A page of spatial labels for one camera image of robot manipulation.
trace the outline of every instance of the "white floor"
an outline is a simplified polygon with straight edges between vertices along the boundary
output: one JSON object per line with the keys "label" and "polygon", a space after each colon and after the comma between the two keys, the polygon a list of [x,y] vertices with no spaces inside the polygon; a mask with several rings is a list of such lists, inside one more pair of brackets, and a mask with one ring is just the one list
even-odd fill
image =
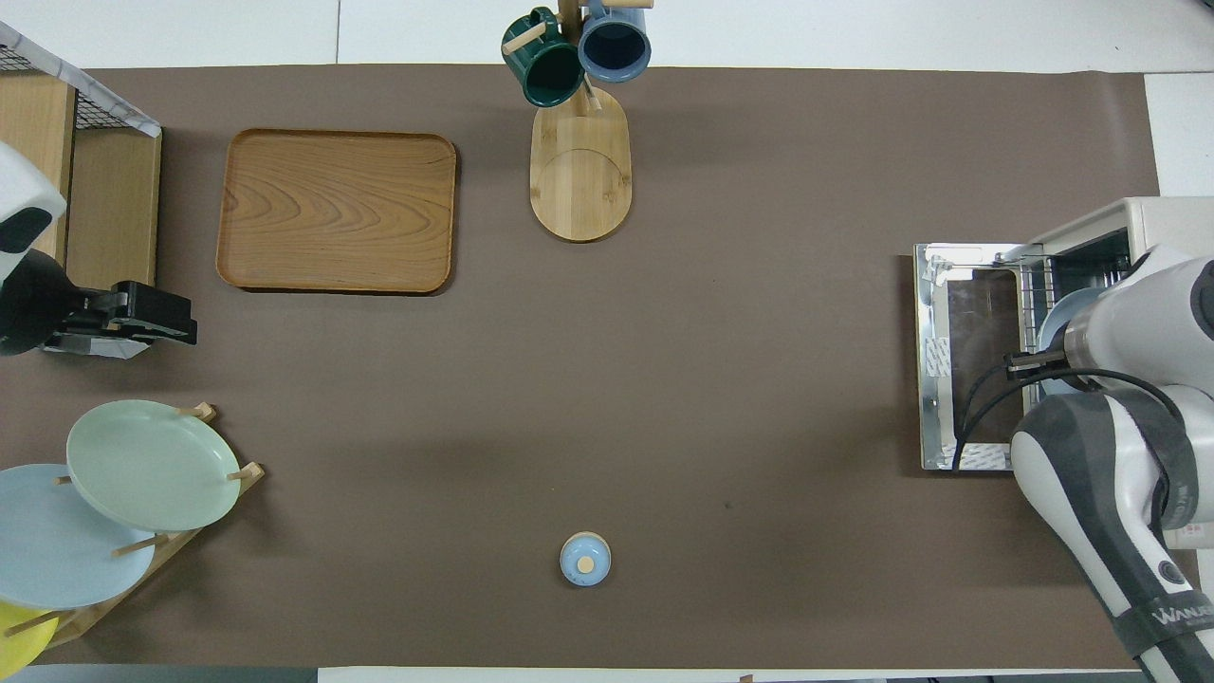
{"label": "white floor", "polygon": [[[531,6],[0,0],[0,22],[83,68],[498,63],[501,32]],[[1161,194],[1214,195],[1214,10],[1199,0],[656,0],[647,21],[653,66],[1146,73]],[[1199,554],[1202,585],[1214,586],[1214,552]],[[453,683],[483,675],[447,671]],[[715,679],[702,673],[694,679]],[[337,670],[327,679],[408,676]]]}

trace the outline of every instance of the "brown table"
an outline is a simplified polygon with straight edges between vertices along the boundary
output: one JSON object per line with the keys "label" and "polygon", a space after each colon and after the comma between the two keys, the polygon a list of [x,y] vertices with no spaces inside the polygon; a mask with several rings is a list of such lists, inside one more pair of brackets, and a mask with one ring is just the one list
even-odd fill
{"label": "brown table", "polygon": [[[159,284],[200,341],[5,359],[0,465],[62,462],[104,402],[208,400],[270,476],[41,662],[1130,665],[1010,477],[920,472],[908,254],[1157,193],[1140,76],[652,69],[611,89],[631,215],[579,245],[531,212],[501,67],[97,75],[166,127]],[[450,138],[449,284],[221,281],[254,126]],[[595,590],[556,568],[579,530]]]}

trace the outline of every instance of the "light blue plate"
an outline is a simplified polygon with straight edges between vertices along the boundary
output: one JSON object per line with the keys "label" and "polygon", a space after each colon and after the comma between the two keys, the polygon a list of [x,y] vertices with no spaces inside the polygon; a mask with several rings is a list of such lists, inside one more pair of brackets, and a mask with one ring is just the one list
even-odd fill
{"label": "light blue plate", "polygon": [[602,536],[574,534],[561,548],[561,573],[574,586],[595,586],[611,571],[611,548]]}
{"label": "light blue plate", "polygon": [[68,434],[72,482],[98,512],[144,531],[189,531],[220,519],[240,495],[240,469],[214,429],[172,406],[114,402]]}
{"label": "light blue plate", "polygon": [[[1042,330],[1037,334],[1037,351],[1044,352],[1049,347],[1050,341],[1054,340],[1054,335],[1057,334],[1062,326],[1074,319],[1074,315],[1079,314],[1079,311],[1087,308],[1089,304],[1094,303],[1100,296],[1100,292],[1105,290],[1105,286],[1088,286],[1085,289],[1076,289],[1074,291],[1067,294],[1059,298],[1050,312],[1042,320]],[[1045,380],[1042,382],[1042,391],[1046,394],[1078,394],[1079,391],[1071,387],[1061,380]]]}
{"label": "light blue plate", "polygon": [[110,557],[148,535],[107,519],[70,484],[56,485],[67,473],[61,465],[0,472],[0,601],[83,608],[123,593],[152,564],[154,548]]}

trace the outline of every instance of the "wooden mug tree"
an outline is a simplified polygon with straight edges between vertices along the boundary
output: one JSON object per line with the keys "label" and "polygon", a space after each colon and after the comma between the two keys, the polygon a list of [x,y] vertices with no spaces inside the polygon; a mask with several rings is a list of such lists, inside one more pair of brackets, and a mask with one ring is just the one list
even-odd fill
{"label": "wooden mug tree", "polygon": [[[561,34],[577,45],[586,0],[560,0]],[[603,0],[605,7],[652,8],[653,0]],[[518,50],[543,35],[538,25],[501,46]],[[557,237],[592,241],[624,221],[632,205],[632,154],[628,118],[614,97],[590,85],[540,108],[532,125],[531,203],[535,217]]]}

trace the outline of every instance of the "blue mug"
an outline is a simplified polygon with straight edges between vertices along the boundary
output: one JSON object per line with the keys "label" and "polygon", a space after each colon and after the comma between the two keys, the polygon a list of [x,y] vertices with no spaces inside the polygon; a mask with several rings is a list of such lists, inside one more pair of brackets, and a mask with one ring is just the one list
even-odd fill
{"label": "blue mug", "polygon": [[649,66],[645,10],[607,8],[602,0],[590,0],[578,59],[586,75],[603,82],[624,82],[641,75]]}

